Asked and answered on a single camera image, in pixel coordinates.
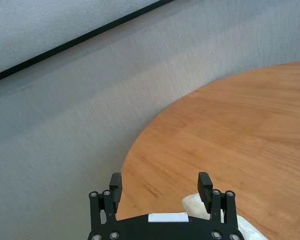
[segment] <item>black baseboard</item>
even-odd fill
[[[84,41],[86,41],[88,39],[91,39],[91,38],[93,38],[93,37],[95,37],[95,36],[97,36],[99,34],[102,34],[105,31],[113,29],[113,28],[115,28],[115,27],[117,27],[117,26],[119,26],[119,25],[121,25],[123,23],[126,23],[126,22],[128,22],[128,21],[130,21],[132,19],[135,19],[135,18],[137,18],[137,17],[139,17],[139,16],[141,16],[141,15],[143,15],[145,13],[148,13],[151,10],[154,10],[154,9],[156,9],[158,7],[161,7],[162,5],[170,3],[172,1],[174,1],[174,0],[159,0],[159,1],[155,2],[155,3],[153,3],[153,4],[150,4],[149,6],[141,8],[141,9],[135,11],[135,12],[132,12],[132,13],[126,15],[126,16],[123,16],[123,17],[121,17],[121,18],[119,18],[117,20],[114,20],[114,21],[112,21],[112,22],[110,22],[110,23],[108,23],[108,24],[106,24],[104,26],[101,26],[101,27],[99,27],[99,28],[97,28],[95,30],[92,30],[92,31],[90,31],[90,32],[88,32],[88,33],[86,33],[86,34],[84,34],[82,36],[79,36],[79,37],[77,37],[77,38],[75,38],[75,39],[73,39],[71,41],[68,41],[68,42],[66,42],[66,43],[64,43],[64,44],[62,44],[60,46],[57,46],[57,47],[55,47],[55,48],[53,48],[53,49],[51,49],[49,51],[46,51],[46,52],[44,52],[44,53],[42,53],[42,54],[40,54],[38,56],[35,56],[35,57],[33,57],[33,58],[31,58],[31,59],[29,59],[27,61],[24,61],[24,62],[22,62],[22,63],[20,63],[20,64],[18,64],[16,66],[13,66],[13,67],[11,67],[11,68],[9,68],[7,70],[4,70],[4,71],[0,72],[0,80],[4,79],[4,78],[6,78],[6,77],[8,77],[8,76],[10,76],[10,75],[12,75],[14,73],[17,73],[17,72],[19,72],[19,71],[21,71],[21,70],[23,70],[23,69],[25,69],[27,67],[30,67],[30,66],[32,66],[32,65],[34,65],[36,63],[39,63],[39,62],[41,62],[41,61],[43,61],[43,60],[45,60],[45,59],[47,59],[47,58],[49,58],[49,57],[51,57],[53,55],[61,53],[62,51],[67,50],[67,49],[69,49],[69,48],[71,48],[71,47],[73,47],[73,46],[75,46],[77,44],[80,44],[80,43],[82,43],[82,42],[84,42]]]

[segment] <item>wood grain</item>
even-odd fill
[[[300,62],[223,78],[158,115],[126,157],[117,217],[182,212],[198,172],[269,239],[300,239]]]

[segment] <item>white label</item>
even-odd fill
[[[188,223],[189,218],[186,212],[181,213],[150,213],[149,223]]]

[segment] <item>crumpled white fabric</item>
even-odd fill
[[[191,217],[210,219],[205,204],[201,201],[199,193],[189,195],[182,200],[182,206],[187,214]],[[224,214],[221,211],[221,221],[223,222]],[[252,226],[242,216],[237,215],[238,229],[245,240],[268,240],[260,231]]]

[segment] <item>wooden table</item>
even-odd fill
[[[225,77],[159,114],[126,157],[118,219],[184,211],[198,172],[266,237],[300,240],[300,62]]]

